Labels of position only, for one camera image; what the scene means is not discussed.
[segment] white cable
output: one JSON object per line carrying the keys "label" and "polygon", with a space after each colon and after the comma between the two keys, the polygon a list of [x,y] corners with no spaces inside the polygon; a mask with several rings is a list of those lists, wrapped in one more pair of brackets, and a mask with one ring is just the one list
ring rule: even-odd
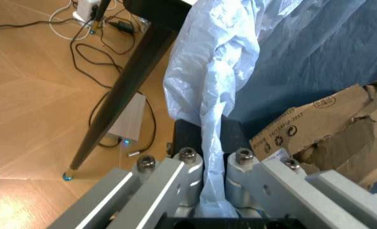
{"label": "white cable", "polygon": [[[64,11],[64,10],[69,9],[69,7],[71,7],[71,0],[68,1],[68,4],[67,4],[66,6],[61,7],[61,8],[59,8],[59,9],[57,9],[56,11],[54,11],[54,13],[52,13],[52,15],[50,16],[50,18],[48,19],[48,21],[51,22],[52,19],[55,17],[56,14],[58,14],[58,13]],[[59,32],[57,32],[57,31],[53,28],[53,26],[51,25],[51,23],[49,24],[49,26],[50,26],[50,29],[51,29],[51,30],[52,30],[57,36],[59,36],[59,37],[61,37],[61,38],[63,38],[63,39],[69,40],[69,41],[71,41],[71,40],[73,39],[72,37],[66,37],[66,36],[61,35]],[[86,33],[83,37],[75,38],[75,40],[76,40],[76,41],[79,41],[79,40],[82,40],[82,39],[86,38],[86,37],[88,36],[90,30],[91,30],[91,27],[88,29],[87,33]]]}
{"label": "white cable", "polygon": [[113,10],[113,9],[115,9],[116,8],[116,2],[117,2],[117,0],[114,0],[115,5],[112,8],[106,8],[106,10]]}

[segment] black table leg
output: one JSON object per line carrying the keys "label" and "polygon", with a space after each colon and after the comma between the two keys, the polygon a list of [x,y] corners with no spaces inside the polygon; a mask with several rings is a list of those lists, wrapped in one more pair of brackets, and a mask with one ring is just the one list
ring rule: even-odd
{"label": "black table leg", "polygon": [[64,180],[72,179],[75,171],[125,109],[176,36],[174,31],[150,25],[88,129],[70,169],[63,174]]}

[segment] hex socket screw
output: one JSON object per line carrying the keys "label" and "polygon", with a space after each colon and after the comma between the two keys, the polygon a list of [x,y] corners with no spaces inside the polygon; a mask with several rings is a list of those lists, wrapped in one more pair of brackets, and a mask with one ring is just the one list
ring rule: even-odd
{"label": "hex socket screw", "polygon": [[197,152],[191,147],[181,148],[178,152],[178,159],[186,164],[196,162]]}
{"label": "hex socket screw", "polygon": [[253,157],[253,152],[250,149],[239,148],[235,151],[235,161],[240,165],[252,163]]}
{"label": "hex socket screw", "polygon": [[156,160],[153,156],[142,155],[136,161],[137,170],[141,173],[152,172],[156,167]]}
{"label": "hex socket screw", "polygon": [[300,164],[293,158],[286,158],[282,161],[286,166],[288,166],[291,170],[296,170],[300,168]]}

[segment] cardboard box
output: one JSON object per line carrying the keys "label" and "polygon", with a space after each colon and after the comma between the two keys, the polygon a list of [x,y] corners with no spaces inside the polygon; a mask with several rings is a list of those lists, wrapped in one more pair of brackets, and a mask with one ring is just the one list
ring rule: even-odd
{"label": "cardboard box", "polygon": [[368,186],[377,181],[377,82],[290,108],[250,143],[259,160],[285,148],[309,171],[334,169]]}

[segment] power adapter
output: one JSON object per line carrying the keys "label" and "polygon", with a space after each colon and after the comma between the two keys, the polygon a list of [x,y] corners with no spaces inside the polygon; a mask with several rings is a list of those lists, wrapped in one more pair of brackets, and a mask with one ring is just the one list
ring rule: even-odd
{"label": "power adapter", "polygon": [[73,18],[84,23],[94,18],[94,9],[99,7],[101,0],[78,0],[77,11],[73,12]]}
{"label": "power adapter", "polygon": [[133,26],[129,23],[118,21],[118,22],[108,22],[113,27],[117,28],[119,31],[124,31],[130,34],[133,34],[135,31],[133,29]]}

